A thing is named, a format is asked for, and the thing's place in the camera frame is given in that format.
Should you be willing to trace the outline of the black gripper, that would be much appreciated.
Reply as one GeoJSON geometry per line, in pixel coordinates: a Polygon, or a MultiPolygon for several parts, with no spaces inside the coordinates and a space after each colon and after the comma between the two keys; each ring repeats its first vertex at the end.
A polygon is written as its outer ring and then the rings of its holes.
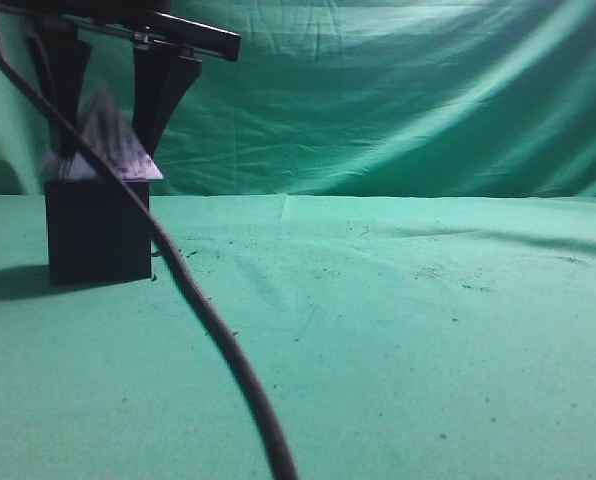
{"type": "MultiPolygon", "coordinates": [[[[72,16],[129,31],[153,34],[226,61],[239,58],[241,36],[176,16],[170,1],[0,1],[10,12],[72,16]]],[[[25,42],[43,97],[78,129],[79,103],[92,45],[74,25],[32,19],[25,42]]],[[[154,156],[162,135],[186,92],[202,73],[203,63],[164,47],[135,47],[132,126],[142,146],[154,156]]]]}

